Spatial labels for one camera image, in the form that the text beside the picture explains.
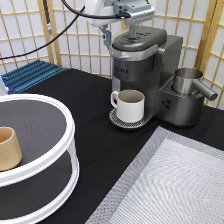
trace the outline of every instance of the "frother handle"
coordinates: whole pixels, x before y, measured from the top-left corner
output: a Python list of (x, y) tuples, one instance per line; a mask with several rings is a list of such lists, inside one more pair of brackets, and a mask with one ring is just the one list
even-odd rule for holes
[(114, 91), (111, 93), (110, 102), (114, 108), (117, 108), (117, 104), (115, 104), (115, 102), (114, 102), (114, 95), (117, 95), (117, 97), (118, 97), (118, 94), (119, 94), (119, 92), (117, 92), (117, 91)]
[(201, 83), (199, 80), (193, 81), (193, 87), (210, 101), (214, 101), (218, 97), (218, 94), (216, 92), (214, 92), (212, 89), (208, 88), (206, 85)]

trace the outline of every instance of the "gray mesh mat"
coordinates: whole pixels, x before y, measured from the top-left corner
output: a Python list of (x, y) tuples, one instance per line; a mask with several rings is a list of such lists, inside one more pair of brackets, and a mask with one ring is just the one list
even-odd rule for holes
[(71, 159), (65, 152), (55, 163), (37, 175), (0, 188), (0, 222), (37, 211), (55, 199), (72, 174)]
[(224, 222), (224, 160), (165, 139), (110, 224)]
[(0, 127), (15, 130), (23, 158), (18, 166), (51, 150), (66, 130), (63, 113), (55, 106), (34, 100), (0, 102)]
[(222, 151), (159, 127), (128, 166), (96, 211), (89, 220), (87, 220), (86, 224), (109, 223), (112, 215), (165, 138), (224, 160), (224, 153)]

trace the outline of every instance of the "black cable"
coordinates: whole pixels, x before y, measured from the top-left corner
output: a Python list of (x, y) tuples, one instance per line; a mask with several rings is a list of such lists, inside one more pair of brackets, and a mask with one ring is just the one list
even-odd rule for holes
[(65, 0), (61, 0), (62, 3), (65, 5), (65, 7), (77, 14), (77, 15), (80, 15), (82, 17), (86, 17), (86, 18), (91, 18), (91, 19), (121, 19), (121, 18), (130, 18), (131, 15), (128, 14), (127, 12), (122, 12), (120, 14), (116, 14), (116, 15), (112, 15), (112, 16), (95, 16), (95, 15), (88, 15), (88, 14), (85, 14), (85, 13), (82, 13), (82, 12), (79, 12), (79, 11), (76, 11), (75, 9), (73, 9)]
[[(80, 12), (83, 12), (85, 10), (85, 6), (81, 9), (81, 11)], [(36, 52), (36, 51), (39, 51), (39, 50), (41, 50), (41, 49), (43, 49), (43, 48), (45, 48), (45, 47), (47, 47), (48, 45), (50, 45), (50, 44), (52, 44), (55, 40), (57, 40), (65, 31), (67, 31), (71, 26), (72, 26), (72, 24), (79, 18), (79, 16), (80, 15), (77, 15), (73, 20), (72, 20), (72, 22), (61, 32), (61, 33), (59, 33), (54, 39), (52, 39), (49, 43), (47, 43), (47, 44), (45, 44), (45, 45), (43, 45), (42, 47), (39, 47), (39, 48), (37, 48), (37, 49), (35, 49), (35, 50), (33, 50), (33, 51), (30, 51), (30, 52), (28, 52), (28, 53), (25, 53), (25, 54), (20, 54), (20, 55), (15, 55), (15, 56), (10, 56), (10, 57), (5, 57), (5, 58), (0, 58), (0, 60), (6, 60), (6, 59), (10, 59), (10, 58), (19, 58), (19, 57), (24, 57), (24, 56), (27, 56), (27, 55), (29, 55), (29, 54), (32, 54), (32, 53), (34, 53), (34, 52)]]

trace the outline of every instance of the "shoji screen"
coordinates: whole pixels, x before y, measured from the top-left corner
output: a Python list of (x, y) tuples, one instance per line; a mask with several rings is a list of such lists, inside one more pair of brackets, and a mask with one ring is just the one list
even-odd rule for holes
[(214, 8), (209, 9), (209, 6), (215, 5), (213, 2), (215, 1), (157, 0), (154, 20), (144, 23), (144, 25), (166, 29), (169, 35), (183, 37), (180, 67), (194, 67), (207, 12), (214, 10)]
[[(0, 0), (0, 58), (24, 54), (49, 40), (42, 0)], [(0, 75), (38, 58), (54, 63), (51, 47), (26, 57), (0, 61)]]
[[(84, 6), (83, 0), (67, 0), (80, 10)], [(184, 38), (184, 47), (181, 54), (180, 66), (194, 67), (198, 53), (204, 24), (212, 19), (216, 0), (157, 0), (156, 15), (153, 21), (141, 25), (164, 28), (170, 35)], [(74, 18), (61, 3), (61, 0), (48, 0), (49, 12), (53, 33), (56, 35)], [(113, 33), (126, 29), (120, 23), (111, 24)], [(89, 25), (85, 18), (80, 17), (76, 24), (59, 39), (56, 52), (60, 55), (59, 64), (73, 67), (99, 75), (111, 74), (111, 61), (108, 50), (103, 45), (98, 28)]]
[[(68, 4), (77, 10), (84, 6), (83, 0), (68, 0)], [(75, 15), (69, 12), (61, 0), (48, 0), (52, 31), (54, 36), (67, 26)], [(110, 30), (115, 33), (121, 30), (120, 23), (114, 23)], [(99, 28), (94, 28), (86, 19), (79, 17), (76, 23), (55, 45), (58, 64), (65, 67), (81, 69), (97, 75), (110, 76), (111, 59), (103, 45)]]
[(205, 74), (204, 83), (220, 95), (207, 104), (224, 110), (224, 0), (217, 3), (201, 70)]

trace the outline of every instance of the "beige cup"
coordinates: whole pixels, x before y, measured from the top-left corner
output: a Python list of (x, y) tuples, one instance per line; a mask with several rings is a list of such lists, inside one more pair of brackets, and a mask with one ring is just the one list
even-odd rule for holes
[(14, 168), (22, 159), (22, 152), (15, 131), (0, 127), (0, 172)]

